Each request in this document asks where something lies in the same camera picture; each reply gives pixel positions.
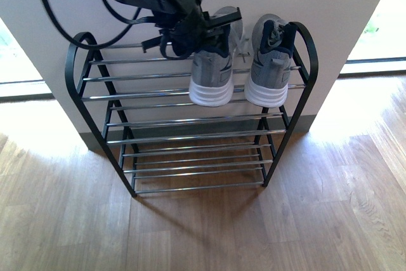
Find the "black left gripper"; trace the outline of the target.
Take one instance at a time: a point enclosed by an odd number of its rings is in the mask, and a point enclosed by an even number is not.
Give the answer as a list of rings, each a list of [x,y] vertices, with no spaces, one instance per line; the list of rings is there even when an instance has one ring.
[[[143,52],[146,52],[158,46],[164,58],[170,57],[166,53],[168,44],[172,46],[175,58],[188,58],[210,37],[224,33],[223,27],[242,18],[239,8],[233,8],[222,16],[211,17],[208,12],[202,11],[200,6],[194,7],[187,15],[158,11],[153,14],[147,19],[149,23],[160,28],[160,36],[143,41],[141,47]]]

